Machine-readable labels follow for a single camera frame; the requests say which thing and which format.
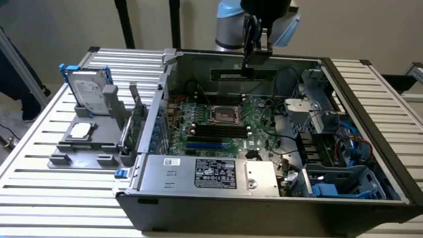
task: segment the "motherboard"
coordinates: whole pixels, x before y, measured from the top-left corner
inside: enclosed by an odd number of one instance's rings
[[[271,146],[277,140],[269,135],[276,133],[275,110],[269,110],[273,100],[209,98],[184,98],[168,104],[169,155],[272,160]]]

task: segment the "white label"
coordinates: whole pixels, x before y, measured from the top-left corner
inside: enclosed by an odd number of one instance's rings
[[[175,165],[179,166],[180,165],[180,159],[176,158],[164,158],[164,165]]]
[[[74,80],[76,93],[82,99],[82,105],[93,114],[108,114],[105,101],[98,85],[92,81]]]

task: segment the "metal rack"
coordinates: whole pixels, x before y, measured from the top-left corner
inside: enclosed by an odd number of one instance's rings
[[[86,53],[80,66],[110,67],[120,88],[118,100],[126,108],[133,107],[128,87],[129,82],[136,81],[141,101],[149,106],[163,71],[161,54],[161,51],[100,49]],[[393,97],[395,93],[371,67],[357,60],[333,60],[333,63],[423,188],[420,121],[412,117],[407,103]],[[147,237],[133,229],[113,197],[114,171],[46,167],[48,156],[74,116],[73,105],[74,98],[64,85],[0,166],[0,235]],[[121,181],[118,186],[126,185],[128,181]],[[421,234],[423,216],[419,216],[404,224],[383,224],[360,238],[417,238]],[[197,235],[177,234],[175,237]]]

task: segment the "floor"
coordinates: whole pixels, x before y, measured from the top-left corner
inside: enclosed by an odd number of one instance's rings
[[[52,95],[49,98],[53,97],[58,88],[61,87],[60,84],[48,84],[48,89],[52,91]],[[21,138],[29,129],[32,123],[24,123],[21,120],[21,104],[20,101],[13,101],[9,97],[0,93],[0,123],[1,125],[6,126],[13,133]],[[8,139],[12,134],[10,132],[0,127],[0,135],[4,139]],[[0,147],[0,165],[2,161],[8,157],[8,151]]]

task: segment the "black pole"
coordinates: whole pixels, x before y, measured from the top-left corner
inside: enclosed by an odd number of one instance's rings
[[[132,29],[130,29],[130,21],[129,21],[126,0],[114,0],[114,6],[116,6],[116,9],[117,9],[120,26],[121,26],[121,31],[124,33],[126,48],[128,49],[134,49],[134,42],[133,42],[133,35],[132,35]]]
[[[179,19],[180,0],[169,0],[171,11],[171,31],[172,31],[172,46],[180,49],[180,19]]]

